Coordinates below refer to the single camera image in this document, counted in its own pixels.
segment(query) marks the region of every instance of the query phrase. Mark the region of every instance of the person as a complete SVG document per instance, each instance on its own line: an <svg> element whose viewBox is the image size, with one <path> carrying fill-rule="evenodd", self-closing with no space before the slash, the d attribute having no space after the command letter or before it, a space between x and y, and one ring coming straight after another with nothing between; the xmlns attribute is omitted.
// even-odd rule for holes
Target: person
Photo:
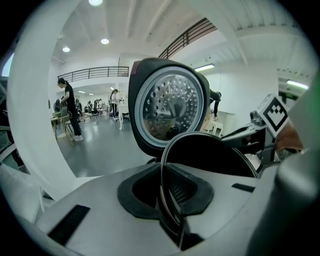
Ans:
<svg viewBox="0 0 320 256"><path fill-rule="evenodd" d="M58 86L63 89L65 92L65 96L61 100L61 103L66 102L67 104L67 109L68 109L68 114L70 117L70 123L73 127L74 131L74 141L80 142L83 141L84 138L81 135L81 130L80 126L78 124L78 119L77 119L77 108L75 104L75 96L74 96L74 90L72 89L71 85L63 79L62 77L58 79Z"/></svg>
<svg viewBox="0 0 320 256"><path fill-rule="evenodd" d="M83 118L84 124L88 125L88 122L86 120L86 115L82 112L82 104L80 103L80 101L77 98L75 99L75 106L76 106L77 113L79 113L80 116Z"/></svg>
<svg viewBox="0 0 320 256"><path fill-rule="evenodd" d="M288 122L277 135L275 149L278 151L282 149L301 151L304 149L297 130L290 122Z"/></svg>
<svg viewBox="0 0 320 256"><path fill-rule="evenodd" d="M209 107L206 110L206 114L204 117L204 121L203 124L200 128L200 132L203 132L205 130L205 128L207 127L207 125L210 122L210 118L211 118L211 110L210 110L210 105L215 101L214 103L214 108L213 108L213 114L214 114L214 120L217 121L218 120L218 105L219 102L221 101L221 93L219 91L215 92L213 90L210 89L210 100L209 100Z"/></svg>
<svg viewBox="0 0 320 256"><path fill-rule="evenodd" d="M90 110L91 110L91 108L92 108L92 107L91 107L91 101L90 101L90 100L88 101L88 103L87 103L87 105L86 105L86 106L87 106L87 108L88 108L88 109L90 109Z"/></svg>
<svg viewBox="0 0 320 256"><path fill-rule="evenodd" d="M213 91L213 90L210 90L210 101L209 101L209 106L213 103L214 103L214 108L213 108L213 114L214 114L214 121L217 121L218 120L218 116L217 116L217 113L218 113L218 105L219 105L219 102L221 101L221 92L219 91Z"/></svg>
<svg viewBox="0 0 320 256"><path fill-rule="evenodd" d="M82 112L80 111L79 100L77 98L74 99L74 104L76 108L76 118L78 123L81 124L81 120L78 118L79 114L82 116Z"/></svg>
<svg viewBox="0 0 320 256"><path fill-rule="evenodd" d="M104 101L102 99L99 99L99 107L102 109L104 106Z"/></svg>
<svg viewBox="0 0 320 256"><path fill-rule="evenodd" d="M112 111L113 111L113 120L116 119L116 112L117 112L117 93L118 90L114 89L110 95L110 101L112 105Z"/></svg>
<svg viewBox="0 0 320 256"><path fill-rule="evenodd" d="M109 114L111 112L111 108L112 108L111 101L110 101L110 99L108 99L108 103L107 103L107 106L106 106L106 113L107 113L108 116L109 116Z"/></svg>

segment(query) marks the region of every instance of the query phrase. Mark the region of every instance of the white ceiling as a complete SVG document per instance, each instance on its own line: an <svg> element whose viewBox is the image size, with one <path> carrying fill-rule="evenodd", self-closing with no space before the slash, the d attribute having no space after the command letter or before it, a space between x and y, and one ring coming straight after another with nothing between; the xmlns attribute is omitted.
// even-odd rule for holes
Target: white ceiling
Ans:
<svg viewBox="0 0 320 256"><path fill-rule="evenodd" d="M205 63L272 61L278 76L310 83L319 68L318 56L299 25L274 0L186 0L209 19L227 43L189 59Z"/></svg>
<svg viewBox="0 0 320 256"><path fill-rule="evenodd" d="M147 55L158 56L202 18L179 0L103 0L99 6L82 0L65 23L53 57L64 62L88 46L119 54L145 48L151 49ZM109 39L108 45L101 44L104 38ZM71 49L68 53L62 51L66 46Z"/></svg>
<svg viewBox="0 0 320 256"><path fill-rule="evenodd" d="M53 56L62 61L84 47L158 56L177 36L206 17L227 39L199 50L186 64L271 61L280 78L310 84L319 60L293 17L274 0L82 0L66 22ZM110 44L100 40L108 38ZM68 46L71 52L64 53Z"/></svg>
<svg viewBox="0 0 320 256"><path fill-rule="evenodd" d="M110 87L116 89L115 83L103 83L103 84L93 84L93 85L86 85L81 87L74 88L74 95L76 96L82 96L83 93L79 92L85 92L85 94L110 94L112 90Z"/></svg>

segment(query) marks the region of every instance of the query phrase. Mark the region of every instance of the perforated steam plate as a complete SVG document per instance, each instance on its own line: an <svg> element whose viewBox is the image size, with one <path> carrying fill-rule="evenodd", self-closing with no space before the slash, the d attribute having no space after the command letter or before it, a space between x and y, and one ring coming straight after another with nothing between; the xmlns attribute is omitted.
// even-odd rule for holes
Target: perforated steam plate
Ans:
<svg viewBox="0 0 320 256"><path fill-rule="evenodd" d="M146 142L165 148L175 135L194 131L204 108L199 80L190 71L169 66L143 83L134 107L136 127Z"/></svg>

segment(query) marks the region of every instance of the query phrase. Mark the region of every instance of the ceiling light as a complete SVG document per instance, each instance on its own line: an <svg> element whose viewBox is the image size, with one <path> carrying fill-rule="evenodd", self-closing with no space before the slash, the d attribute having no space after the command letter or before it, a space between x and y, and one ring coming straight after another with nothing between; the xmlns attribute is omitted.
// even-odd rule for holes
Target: ceiling light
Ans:
<svg viewBox="0 0 320 256"><path fill-rule="evenodd" d="M68 53L68 52L70 52L70 48L69 48L69 47L64 47L64 48L62 49L62 51L64 51L65 53Z"/></svg>
<svg viewBox="0 0 320 256"><path fill-rule="evenodd" d="M292 81L292 80L288 80L286 83L289 84L289 85L292 85L292 86L300 87L300 88L305 89L305 90L309 89L309 86L307 86L307 85L305 85L303 83Z"/></svg>
<svg viewBox="0 0 320 256"><path fill-rule="evenodd" d="M89 4L92 6L99 6L101 5L103 0L89 0Z"/></svg>
<svg viewBox="0 0 320 256"><path fill-rule="evenodd" d="M195 68L194 70L197 71L197 72L199 72L199 71L202 71L202 70L212 69L212 68L214 68L214 67L215 67L215 65L209 64L209 65L197 67L197 68Z"/></svg>
<svg viewBox="0 0 320 256"><path fill-rule="evenodd" d="M109 40L104 38L104 39L101 40L101 44L107 45L107 44L109 44Z"/></svg>

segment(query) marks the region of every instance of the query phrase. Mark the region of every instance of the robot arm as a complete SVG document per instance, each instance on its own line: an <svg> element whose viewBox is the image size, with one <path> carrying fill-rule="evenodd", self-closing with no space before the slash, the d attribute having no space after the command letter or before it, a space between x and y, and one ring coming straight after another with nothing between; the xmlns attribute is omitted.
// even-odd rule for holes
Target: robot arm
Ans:
<svg viewBox="0 0 320 256"><path fill-rule="evenodd" d="M250 113L250 119L245 127L224 136L224 145L237 148L243 154L257 155L263 166L278 164L275 161L276 138L289 120L287 107L275 94L268 94Z"/></svg>

